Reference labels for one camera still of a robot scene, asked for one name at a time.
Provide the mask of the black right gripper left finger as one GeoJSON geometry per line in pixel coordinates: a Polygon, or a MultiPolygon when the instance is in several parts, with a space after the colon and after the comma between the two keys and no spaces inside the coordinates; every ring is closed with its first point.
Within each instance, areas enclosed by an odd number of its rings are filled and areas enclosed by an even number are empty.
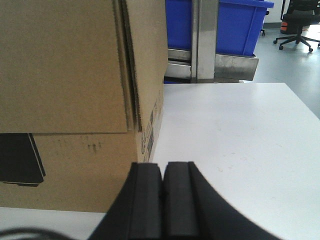
{"type": "Polygon", "coordinates": [[[90,240],[160,240],[162,176],[156,163],[133,162],[115,201],[90,240]]]}

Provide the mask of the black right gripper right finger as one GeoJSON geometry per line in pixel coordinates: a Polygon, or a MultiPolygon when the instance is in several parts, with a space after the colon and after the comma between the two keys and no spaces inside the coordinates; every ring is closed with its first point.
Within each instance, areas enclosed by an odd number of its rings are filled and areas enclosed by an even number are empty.
{"type": "Polygon", "coordinates": [[[231,206],[194,162],[169,162],[165,168],[166,240],[276,240],[231,206]]]}

